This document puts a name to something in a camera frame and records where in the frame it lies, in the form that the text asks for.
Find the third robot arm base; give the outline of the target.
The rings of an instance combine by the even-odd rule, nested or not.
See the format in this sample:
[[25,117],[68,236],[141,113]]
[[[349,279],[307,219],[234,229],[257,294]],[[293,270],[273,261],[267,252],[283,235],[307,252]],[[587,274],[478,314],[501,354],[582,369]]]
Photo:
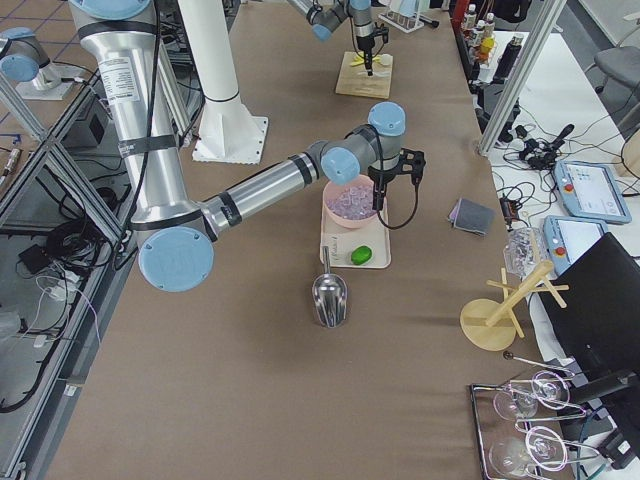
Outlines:
[[1,73],[17,83],[25,100],[63,100],[72,88],[64,82],[64,66],[55,64],[35,33],[27,27],[1,32]]

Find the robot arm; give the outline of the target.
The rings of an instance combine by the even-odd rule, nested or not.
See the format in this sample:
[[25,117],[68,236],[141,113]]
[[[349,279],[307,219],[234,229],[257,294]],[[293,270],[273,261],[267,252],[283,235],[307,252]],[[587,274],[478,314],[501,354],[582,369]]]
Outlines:
[[[184,185],[169,90],[159,74],[157,7],[151,1],[73,1],[70,10],[82,47],[97,61],[135,190],[130,225],[139,268],[160,290],[182,292],[201,284],[222,232],[321,178],[344,185],[368,175],[375,209],[382,208],[395,177],[422,180],[423,153],[402,145],[404,110],[382,102],[344,139],[315,142],[210,199],[193,201]],[[186,1],[180,10],[205,97],[199,157],[258,162],[268,121],[251,115],[241,101],[221,4]]]
[[376,39],[382,45],[388,42],[389,30],[373,20],[371,2],[366,0],[334,1],[327,8],[318,1],[290,0],[288,4],[297,9],[311,26],[320,41],[328,40],[346,20],[352,26],[352,37],[356,42],[356,52],[361,56],[369,77],[373,73],[374,48]]

